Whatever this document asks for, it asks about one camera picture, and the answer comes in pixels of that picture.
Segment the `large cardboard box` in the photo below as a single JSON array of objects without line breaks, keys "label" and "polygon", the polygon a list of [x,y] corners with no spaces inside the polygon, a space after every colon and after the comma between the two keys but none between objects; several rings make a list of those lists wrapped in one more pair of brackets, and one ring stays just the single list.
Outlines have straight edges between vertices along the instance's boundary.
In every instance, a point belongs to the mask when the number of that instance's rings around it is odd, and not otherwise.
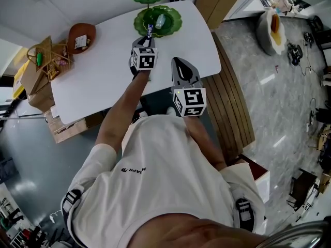
[{"label": "large cardboard box", "polygon": [[101,124],[104,119],[103,112],[98,112],[78,121],[64,124],[59,116],[55,118],[52,116],[51,110],[48,110],[44,115],[50,132],[57,144]]}]

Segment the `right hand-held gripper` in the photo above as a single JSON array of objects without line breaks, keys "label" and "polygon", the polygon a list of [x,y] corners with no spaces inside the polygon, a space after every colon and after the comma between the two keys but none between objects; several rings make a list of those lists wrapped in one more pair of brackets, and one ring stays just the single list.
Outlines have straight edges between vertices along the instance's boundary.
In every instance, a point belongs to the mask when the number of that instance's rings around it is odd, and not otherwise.
[{"label": "right hand-held gripper", "polygon": [[171,68],[172,99],[177,111],[182,117],[201,116],[206,109],[206,88],[197,68],[180,57],[172,59]]}]

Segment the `dark chair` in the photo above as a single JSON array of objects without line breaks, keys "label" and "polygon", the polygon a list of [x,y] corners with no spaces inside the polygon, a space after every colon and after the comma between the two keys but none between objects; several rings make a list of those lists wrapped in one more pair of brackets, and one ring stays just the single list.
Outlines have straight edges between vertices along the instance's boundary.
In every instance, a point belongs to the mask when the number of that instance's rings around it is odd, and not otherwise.
[{"label": "dark chair", "polygon": [[300,172],[299,176],[297,178],[292,177],[289,192],[289,196],[295,201],[287,200],[287,204],[291,206],[295,212],[298,211],[305,203],[309,191],[314,187],[318,178],[315,174],[312,174],[302,168],[299,168],[298,171]]}]

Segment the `yellow bin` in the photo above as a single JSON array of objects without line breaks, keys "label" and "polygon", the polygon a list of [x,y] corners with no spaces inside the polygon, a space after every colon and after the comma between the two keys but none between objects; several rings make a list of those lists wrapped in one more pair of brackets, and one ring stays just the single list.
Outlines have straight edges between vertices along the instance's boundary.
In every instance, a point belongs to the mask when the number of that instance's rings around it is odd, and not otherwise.
[{"label": "yellow bin", "polygon": [[16,75],[14,76],[14,83],[13,83],[13,93],[12,99],[15,100],[19,97],[19,95],[23,92],[24,86],[21,83],[22,76],[29,64],[29,60],[25,62],[21,68],[17,71]]}]

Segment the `white cabinet brown top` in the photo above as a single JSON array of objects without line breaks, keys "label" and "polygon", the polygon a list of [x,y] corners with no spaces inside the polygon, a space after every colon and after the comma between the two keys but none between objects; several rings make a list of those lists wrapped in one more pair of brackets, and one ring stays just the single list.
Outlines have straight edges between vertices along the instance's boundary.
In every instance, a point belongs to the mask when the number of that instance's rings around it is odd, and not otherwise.
[{"label": "white cabinet brown top", "polygon": [[259,195],[263,203],[267,203],[270,196],[270,172],[243,154],[240,154],[234,163],[238,163],[239,161],[245,161],[249,164]]}]

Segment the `green tiered glass plate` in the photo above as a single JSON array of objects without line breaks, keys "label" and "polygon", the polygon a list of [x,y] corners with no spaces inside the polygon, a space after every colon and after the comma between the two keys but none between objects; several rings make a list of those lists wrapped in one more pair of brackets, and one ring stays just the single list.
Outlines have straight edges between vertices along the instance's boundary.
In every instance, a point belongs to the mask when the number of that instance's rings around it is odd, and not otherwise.
[{"label": "green tiered glass plate", "polygon": [[[135,30],[141,35],[145,36],[147,33],[148,24],[154,25],[154,30],[152,37],[161,38],[169,36],[179,31],[182,26],[182,17],[179,12],[166,5],[157,5],[154,4],[161,0],[133,0],[140,4],[145,4],[147,8],[140,11],[134,19],[133,26]],[[165,24],[161,29],[156,29],[155,24],[158,16],[160,14],[165,15]]]}]

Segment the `person's left forearm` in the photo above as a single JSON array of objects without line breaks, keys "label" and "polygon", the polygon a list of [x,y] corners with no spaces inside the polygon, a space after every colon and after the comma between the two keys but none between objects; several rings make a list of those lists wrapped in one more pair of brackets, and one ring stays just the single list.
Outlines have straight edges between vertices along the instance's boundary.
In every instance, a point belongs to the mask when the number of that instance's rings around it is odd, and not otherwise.
[{"label": "person's left forearm", "polygon": [[99,129],[96,145],[107,144],[119,152],[122,140],[148,83],[149,75],[149,70],[139,72],[119,100],[110,108]]}]

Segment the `person's white t-shirt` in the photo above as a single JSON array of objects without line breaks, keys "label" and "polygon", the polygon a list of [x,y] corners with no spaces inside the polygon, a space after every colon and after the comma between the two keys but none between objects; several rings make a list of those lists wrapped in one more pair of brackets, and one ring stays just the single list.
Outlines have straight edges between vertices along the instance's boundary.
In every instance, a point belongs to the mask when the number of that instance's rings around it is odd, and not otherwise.
[{"label": "person's white t-shirt", "polygon": [[216,170],[187,134],[182,118],[154,115],[132,124],[122,157],[107,144],[94,146],[69,191],[69,231],[87,248],[126,248],[133,234],[160,215],[183,213],[239,227],[236,202],[245,199],[254,225],[264,203],[247,163]]}]

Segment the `person's right forearm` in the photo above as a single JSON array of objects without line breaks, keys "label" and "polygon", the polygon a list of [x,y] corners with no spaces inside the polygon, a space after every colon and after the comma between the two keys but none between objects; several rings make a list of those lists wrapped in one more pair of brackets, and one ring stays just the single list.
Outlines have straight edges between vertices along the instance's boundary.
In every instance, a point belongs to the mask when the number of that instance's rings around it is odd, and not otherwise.
[{"label": "person's right forearm", "polygon": [[198,117],[184,117],[188,133],[191,135],[193,140],[197,143],[202,154],[205,156],[207,161],[217,170],[221,171],[226,168],[226,162],[221,149],[219,149],[205,127]]}]

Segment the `silver headset rim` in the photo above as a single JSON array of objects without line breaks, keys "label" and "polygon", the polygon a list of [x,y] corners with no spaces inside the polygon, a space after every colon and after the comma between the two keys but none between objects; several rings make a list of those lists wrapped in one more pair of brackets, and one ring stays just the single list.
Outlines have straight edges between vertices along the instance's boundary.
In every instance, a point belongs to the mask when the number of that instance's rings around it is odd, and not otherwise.
[{"label": "silver headset rim", "polygon": [[331,248],[331,221],[295,225],[269,236],[256,248]]}]

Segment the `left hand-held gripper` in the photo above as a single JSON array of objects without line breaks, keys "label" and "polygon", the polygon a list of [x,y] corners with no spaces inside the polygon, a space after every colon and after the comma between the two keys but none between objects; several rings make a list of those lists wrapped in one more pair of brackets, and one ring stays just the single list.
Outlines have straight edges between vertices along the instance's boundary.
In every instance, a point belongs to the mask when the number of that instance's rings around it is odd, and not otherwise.
[{"label": "left hand-held gripper", "polygon": [[132,43],[129,68],[132,75],[144,70],[153,70],[156,66],[158,50],[154,38],[140,37]]}]

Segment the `wooden slatted platform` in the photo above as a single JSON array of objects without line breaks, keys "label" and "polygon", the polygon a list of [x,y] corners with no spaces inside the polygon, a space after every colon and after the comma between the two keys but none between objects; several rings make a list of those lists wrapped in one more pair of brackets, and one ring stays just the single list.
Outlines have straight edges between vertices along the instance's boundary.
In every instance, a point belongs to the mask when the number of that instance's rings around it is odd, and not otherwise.
[{"label": "wooden slatted platform", "polygon": [[202,79],[207,111],[227,163],[255,141],[255,134],[242,88],[215,32],[212,37],[221,64],[219,73]]}]

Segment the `brown leaf-shaped bowl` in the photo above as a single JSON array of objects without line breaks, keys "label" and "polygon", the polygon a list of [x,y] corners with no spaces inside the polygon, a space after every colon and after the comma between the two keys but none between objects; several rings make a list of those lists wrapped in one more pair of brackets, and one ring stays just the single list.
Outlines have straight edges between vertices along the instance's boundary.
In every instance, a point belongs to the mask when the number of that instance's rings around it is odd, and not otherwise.
[{"label": "brown leaf-shaped bowl", "polygon": [[[75,38],[87,35],[87,45],[82,48],[75,49]],[[88,23],[78,23],[72,26],[68,35],[68,51],[71,54],[79,54],[87,50],[95,41],[96,38],[96,27],[95,25]]]}]

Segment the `clear snack packet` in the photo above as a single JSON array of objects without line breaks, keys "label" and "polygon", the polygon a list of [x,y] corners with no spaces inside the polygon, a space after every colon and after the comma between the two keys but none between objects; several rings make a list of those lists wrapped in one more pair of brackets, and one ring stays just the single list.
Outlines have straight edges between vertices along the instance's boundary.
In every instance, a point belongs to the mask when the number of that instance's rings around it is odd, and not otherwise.
[{"label": "clear snack packet", "polygon": [[161,29],[163,25],[165,24],[166,17],[164,14],[160,14],[156,20],[155,28],[156,29]]}]

